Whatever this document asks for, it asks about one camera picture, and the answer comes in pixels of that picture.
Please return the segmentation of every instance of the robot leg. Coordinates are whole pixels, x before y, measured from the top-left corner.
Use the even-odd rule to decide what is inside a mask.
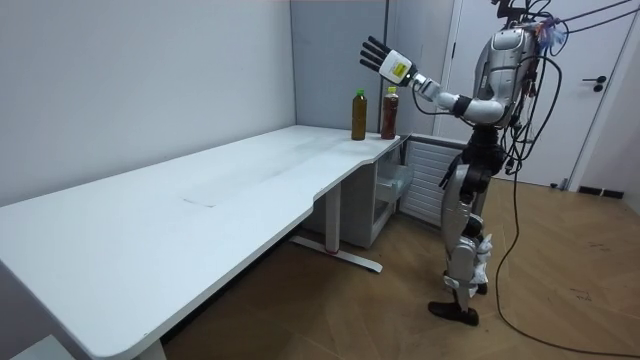
[[[470,290],[475,274],[477,238],[482,234],[482,220],[471,213],[475,193],[465,189],[469,165],[459,164],[448,179],[442,201],[442,235],[447,253],[445,284],[453,289],[453,303],[429,303],[434,315],[476,326],[478,313],[469,307]]]

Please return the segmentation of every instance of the black cable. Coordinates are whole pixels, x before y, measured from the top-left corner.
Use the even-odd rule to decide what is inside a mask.
[[[519,220],[519,214],[518,214],[518,174],[520,173],[520,171],[522,170],[522,164],[524,162],[524,160],[526,160],[526,158],[531,154],[531,151],[533,150],[533,147],[535,146],[537,139],[540,135],[540,133],[542,133],[542,131],[544,130],[544,127],[546,126],[549,118],[551,117],[551,114],[553,113],[553,109],[555,107],[555,102],[558,98],[559,92],[560,92],[560,87],[562,85],[562,70],[560,69],[560,67],[551,59],[549,59],[546,56],[546,52],[544,55],[535,55],[532,57],[537,57],[543,60],[543,69],[540,72],[540,81],[539,81],[539,85],[538,85],[538,89],[537,89],[537,93],[536,93],[536,99],[534,100],[534,107],[532,107],[530,114],[528,114],[529,120],[527,122],[527,124],[525,125],[524,128],[522,128],[520,131],[516,132],[516,130],[514,128],[510,128],[509,131],[511,132],[511,137],[512,137],[512,145],[509,149],[508,152],[508,156],[513,159],[516,163],[514,164],[515,167],[515,171],[513,171],[513,209],[514,209],[514,221],[515,221],[515,228],[516,228],[516,234],[514,236],[513,242],[511,243],[511,245],[509,246],[509,248],[507,249],[507,251],[505,252],[504,256],[502,257],[502,259],[500,260],[500,263],[498,264],[498,268],[496,269],[496,303],[497,303],[497,307],[498,307],[498,314],[500,315],[500,318],[502,319],[502,321],[505,322],[505,324],[507,324],[513,331],[517,332],[518,334],[536,341],[538,343],[553,347],[553,348],[557,348],[557,349],[561,349],[561,350],[565,350],[565,351],[571,351],[571,352],[575,352],[575,353],[580,353],[580,354],[587,354],[587,355],[598,355],[598,356],[612,356],[612,357],[623,357],[623,358],[634,358],[634,359],[640,359],[640,355],[632,355],[632,354],[619,354],[619,353],[608,353],[608,352],[598,352],[598,351],[590,351],[590,350],[582,350],[582,349],[576,349],[576,348],[571,348],[568,346],[564,346],[564,345],[558,345],[546,340],[542,340],[540,338],[537,338],[533,335],[530,335],[526,332],[524,332],[523,330],[520,330],[519,328],[517,328],[515,325],[513,325],[502,313],[502,307],[500,304],[500,271],[502,270],[502,265],[504,264],[504,262],[506,261],[506,259],[508,258],[508,256],[511,254],[511,252],[513,251],[513,249],[515,248],[515,246],[518,243],[518,240],[520,239],[520,220]],[[524,153],[525,153],[525,149],[526,149],[526,138],[525,138],[525,143],[523,144],[522,148],[519,149],[517,146],[517,141],[520,138],[520,136],[524,133],[526,136],[528,136],[528,132],[529,132],[529,128],[531,127],[532,121],[533,121],[533,114],[535,113],[535,105],[537,105],[537,100],[540,94],[540,90],[542,88],[542,83],[544,80],[544,75],[546,72],[546,62],[549,62],[551,65],[553,65],[556,70],[558,71],[558,86],[556,88],[556,93],[554,96],[554,100],[553,103],[551,105],[551,108],[549,109],[549,112],[547,113],[547,116],[545,118],[545,121],[543,123],[543,126],[540,128],[540,130],[537,132],[536,137],[534,139],[534,141],[532,142],[531,146],[529,147],[529,151],[527,153],[526,156],[523,157]],[[522,106],[520,105],[520,103],[524,101],[523,98],[520,98],[520,101],[518,103],[518,106]],[[502,133],[502,137],[500,139],[500,142],[502,144],[504,144],[503,146],[506,146],[506,134],[507,134],[507,129],[504,130],[504,132]]]
[[[615,3],[615,4],[610,4],[610,5],[607,5],[607,6],[601,7],[601,8],[599,8],[599,9],[595,9],[595,10],[587,11],[587,12],[585,12],[585,13],[578,14],[578,15],[576,15],[576,16],[572,16],[572,17],[570,17],[570,18],[568,18],[568,19],[563,19],[563,21],[567,21],[567,22],[568,22],[568,21],[571,21],[571,20],[579,19],[579,18],[584,17],[584,16],[587,16],[587,15],[595,14],[595,13],[600,12],[600,11],[604,11],[604,10],[607,10],[607,9],[611,9],[612,7],[616,7],[616,6],[618,6],[618,5],[622,5],[622,4],[628,3],[629,1],[631,1],[631,0],[622,0],[622,1],[617,2],[617,3]]]
[[[593,29],[594,27],[597,27],[597,26],[600,26],[600,25],[604,25],[604,24],[608,24],[608,23],[610,23],[610,22],[612,22],[612,21],[616,21],[616,20],[621,19],[621,18],[623,18],[623,17],[625,17],[625,16],[629,16],[629,15],[631,15],[631,14],[635,14],[635,13],[637,13],[638,11],[640,11],[640,8],[637,8],[637,9],[635,9],[635,10],[632,10],[632,11],[626,12],[626,13],[624,13],[624,14],[622,14],[622,15],[618,15],[618,16],[616,16],[616,17],[614,17],[614,18],[609,19],[609,20],[601,21],[601,22],[599,22],[599,23],[597,23],[597,24],[589,25],[589,26],[586,26],[586,27],[583,27],[583,28],[580,28],[580,29],[577,29],[577,30],[571,30],[568,34],[575,34],[575,33],[577,33],[577,32],[581,32],[581,31],[585,31],[585,30]]]
[[[558,71],[558,85],[556,87],[556,93],[553,96],[553,101],[551,102],[551,107],[549,108],[549,112],[547,113],[547,116],[545,117],[544,121],[542,122],[542,126],[540,126],[540,130],[538,130],[538,132],[536,133],[536,136],[533,138],[531,146],[529,147],[529,151],[527,152],[525,157],[522,159],[522,161],[527,160],[529,158],[529,156],[531,155],[531,151],[533,150],[533,147],[538,142],[538,138],[540,137],[540,134],[542,134],[542,131],[547,126],[547,123],[549,122],[549,119],[551,118],[551,115],[553,114],[553,110],[556,107],[556,103],[558,102],[558,97],[560,96],[560,88],[562,87],[562,69],[560,69],[560,66],[558,66],[558,64],[555,61],[551,60],[549,57],[547,57],[545,55],[532,55],[530,57],[542,58],[543,60],[548,61],[551,65],[553,65],[553,67],[555,67],[556,70]]]
[[[513,249],[515,248],[516,244],[518,243],[518,240],[520,239],[520,220],[519,220],[519,217],[518,217],[518,173],[519,173],[519,171],[520,171],[520,169],[516,169],[516,171],[514,173],[514,177],[513,177],[513,214],[514,214],[514,221],[515,221],[515,226],[516,226],[516,234],[514,236],[513,242],[511,243],[511,246],[509,246],[509,249],[504,254],[502,259],[500,260],[500,263],[498,264],[498,269],[496,270],[496,303],[497,303],[497,306],[498,306],[498,314],[500,315],[500,318],[502,319],[502,321],[505,322],[505,324],[507,324],[511,328],[511,330],[517,332],[518,334],[520,334],[520,335],[522,335],[522,336],[524,336],[524,337],[526,337],[528,339],[531,339],[533,341],[539,342],[541,344],[554,347],[556,349],[561,349],[561,350],[565,350],[565,351],[571,351],[571,352],[580,353],[580,354],[587,354],[587,355],[613,356],[613,357],[640,359],[640,355],[619,354],[619,353],[608,353],[608,352],[600,352],[600,351],[582,350],[582,349],[571,348],[571,347],[564,346],[564,345],[554,344],[552,342],[539,339],[539,338],[537,338],[537,337],[535,337],[533,335],[529,335],[526,332],[518,329],[515,325],[513,325],[511,322],[509,322],[509,320],[507,320],[507,318],[502,313],[502,307],[500,306],[500,284],[499,284],[500,283],[500,270],[502,270],[502,265],[504,264],[505,260],[509,256],[509,254],[511,254],[511,251],[513,251]]]
[[[418,111],[420,111],[421,113],[423,113],[425,115],[451,115],[451,116],[453,116],[453,114],[450,113],[450,112],[429,112],[429,111],[423,110],[420,107],[420,104],[418,104],[418,98],[416,98],[416,90],[415,90],[416,89],[416,85],[420,85],[420,84],[418,84],[418,83],[414,83],[413,84],[413,87],[411,88],[411,94],[413,95],[413,103],[416,105],[416,108],[418,109]],[[473,126],[468,121],[466,121],[464,119],[461,119],[461,120],[465,124],[467,124],[469,126]]]

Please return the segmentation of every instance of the bottle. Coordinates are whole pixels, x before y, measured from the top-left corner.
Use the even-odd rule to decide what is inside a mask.
[[[398,95],[396,87],[390,86],[388,94],[384,96],[382,102],[383,120],[380,136],[385,140],[393,140],[396,137],[396,114],[398,114]]]
[[[358,89],[353,98],[353,111],[351,113],[351,139],[364,140],[367,128],[367,98],[364,97],[364,89]]]

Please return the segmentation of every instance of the desk surface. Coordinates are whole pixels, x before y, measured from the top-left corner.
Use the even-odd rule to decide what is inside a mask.
[[[292,126],[0,208],[0,260],[97,359],[131,359],[396,146]]]

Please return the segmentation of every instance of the door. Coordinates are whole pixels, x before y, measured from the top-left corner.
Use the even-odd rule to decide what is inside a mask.
[[[504,19],[496,18],[497,7],[489,1],[459,0],[460,17],[455,36],[455,53],[451,59],[448,82],[449,92],[471,95],[477,59],[491,36],[503,25]],[[589,10],[612,4],[617,0],[554,0],[545,9],[559,18],[568,18]],[[524,0],[516,0],[518,6]],[[571,29],[579,29],[595,24],[619,14],[634,10],[640,1],[634,0],[568,23]],[[558,103],[544,132],[524,163],[518,179],[532,184],[548,186],[562,183],[573,172],[582,146],[586,140],[596,111],[605,91],[594,91],[595,79],[605,76],[602,84],[606,89],[618,56],[633,22],[633,15],[599,26],[595,29],[571,34],[566,48],[557,57],[552,57],[562,68],[563,82]],[[537,110],[533,119],[534,131],[540,129],[555,94],[558,75],[551,65],[547,66],[544,83],[540,92]],[[471,129],[450,116],[438,116],[434,135],[467,141]],[[507,178],[504,172],[499,178]]]

